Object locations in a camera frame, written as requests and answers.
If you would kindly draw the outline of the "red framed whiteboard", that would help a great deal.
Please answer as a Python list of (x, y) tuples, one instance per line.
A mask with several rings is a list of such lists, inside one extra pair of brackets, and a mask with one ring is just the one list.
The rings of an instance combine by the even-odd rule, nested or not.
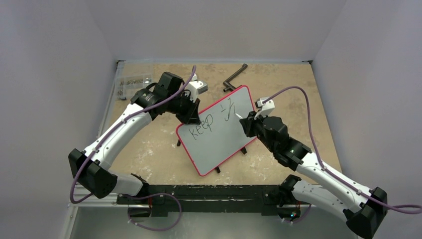
[(246, 137), (239, 118), (254, 110), (250, 89), (242, 85), (199, 113), (199, 125), (181, 124), (176, 135), (195, 170), (206, 176), (255, 139)]

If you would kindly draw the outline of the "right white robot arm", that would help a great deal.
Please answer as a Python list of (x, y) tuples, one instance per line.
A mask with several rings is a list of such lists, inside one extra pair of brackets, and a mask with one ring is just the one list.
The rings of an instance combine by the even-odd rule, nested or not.
[(251, 111), (239, 122), (245, 135), (258, 138), (279, 164), (318, 182), (339, 199), (345, 205), (340, 215), (351, 231), (364, 239), (374, 237), (387, 215), (388, 196), (382, 188), (359, 184), (319, 160), (308, 146), (289, 136), (280, 117), (263, 117)]

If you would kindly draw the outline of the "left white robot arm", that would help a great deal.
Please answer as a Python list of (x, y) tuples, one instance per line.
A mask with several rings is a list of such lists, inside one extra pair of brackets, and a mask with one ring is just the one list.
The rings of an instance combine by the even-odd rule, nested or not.
[(138, 90), (122, 115), (92, 144), (83, 150), (73, 149), (68, 160), (74, 181), (70, 201), (75, 199), (77, 183), (98, 199), (111, 193), (129, 195), (135, 203), (148, 199), (147, 182), (136, 174), (118, 175), (110, 168), (123, 148), (144, 127), (164, 113), (171, 113), (183, 124), (199, 125), (199, 95), (208, 90), (207, 83), (199, 80), (195, 72), (184, 81), (170, 72), (164, 72), (158, 82)]

